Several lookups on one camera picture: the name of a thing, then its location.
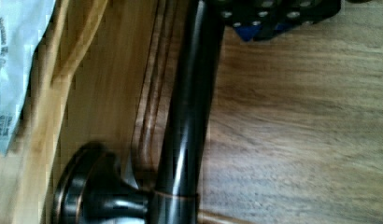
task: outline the wood grain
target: wood grain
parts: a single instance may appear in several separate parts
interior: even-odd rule
[[[149,61],[145,73],[142,98],[139,102],[138,114],[143,124],[136,126],[131,147],[132,165],[135,178],[140,188],[150,190],[155,183],[155,166],[150,145],[153,141],[154,128],[165,77],[165,68],[171,46],[178,0],[159,1],[154,24],[154,35],[150,43]]]
[[[156,165],[185,5],[149,146]],[[200,192],[201,208],[254,223],[383,223],[383,1],[345,3],[268,42],[226,30]]]
[[[43,69],[38,71],[42,82],[37,93],[36,110],[33,111],[34,123],[28,142],[30,145],[24,149],[25,154],[22,157],[18,190],[9,192],[16,200],[14,213],[8,211],[11,223],[41,221],[71,80],[80,58],[84,57],[86,49],[91,44],[91,36],[94,36],[101,21],[106,3],[107,0],[84,1],[77,5],[69,1],[57,4],[53,32],[51,34],[49,30],[47,33],[49,45],[46,49],[46,46],[41,44],[39,49],[45,53],[43,58],[38,59],[39,63],[43,64]],[[83,8],[77,15],[81,20],[76,20],[76,14],[68,11],[72,7]],[[65,23],[72,22],[73,27],[78,29],[64,28]],[[70,33],[81,38],[69,38]],[[62,54],[64,49],[69,55]]]
[[[75,73],[46,199],[81,145],[99,140],[126,161],[149,56],[157,1],[112,0]]]
[[[214,214],[204,210],[198,211],[198,223],[200,224],[251,224],[251,222]]]

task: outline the brown wood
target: brown wood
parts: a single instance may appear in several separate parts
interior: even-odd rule
[[[46,199],[73,154],[99,140],[126,161],[142,90],[158,1],[112,0],[89,51],[75,73]]]
[[[154,24],[154,36],[150,44],[149,62],[145,74],[145,82],[138,108],[138,116],[143,124],[136,126],[132,146],[132,164],[135,177],[141,188],[151,189],[155,183],[155,166],[153,165],[152,136],[156,124],[156,116],[163,87],[165,68],[171,44],[178,0],[163,0],[159,7]]]
[[[200,224],[251,224],[251,222],[226,217],[219,214],[200,210],[198,212],[198,223]]]
[[[185,5],[153,140],[142,142],[153,165]],[[226,31],[200,192],[201,208],[254,223],[383,223],[383,1],[345,3],[336,17],[269,42]]]

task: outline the black object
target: black object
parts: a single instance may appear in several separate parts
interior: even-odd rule
[[[102,144],[91,142],[83,146],[65,168],[55,193],[53,224],[95,224],[122,217],[143,219],[149,224],[197,223],[197,185],[206,126],[220,43],[225,22],[229,22],[217,13],[233,2],[236,1],[190,1],[155,189],[147,192],[126,184],[115,154]],[[238,5],[233,6],[245,7],[251,2],[239,0]],[[289,7],[295,1],[277,2],[279,7]],[[321,0],[318,6],[329,8],[329,5],[320,5],[323,2],[336,5],[338,1]],[[287,11],[273,10],[277,12],[275,15]]]
[[[206,0],[226,25],[249,41],[268,40],[302,24],[334,16],[341,0]]]

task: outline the blue object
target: blue object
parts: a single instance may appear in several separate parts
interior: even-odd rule
[[[289,23],[279,23],[277,24],[276,28],[274,28],[275,31],[279,33],[283,33],[286,31],[289,31],[293,28],[294,25],[289,24]]]
[[[240,26],[235,27],[235,32],[241,37],[242,40],[248,42],[255,36],[259,31],[261,31],[261,25],[253,25],[253,26]]]

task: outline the plastic bag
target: plastic bag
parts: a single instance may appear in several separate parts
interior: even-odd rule
[[[33,54],[55,0],[0,0],[0,153],[6,154],[23,107]]]

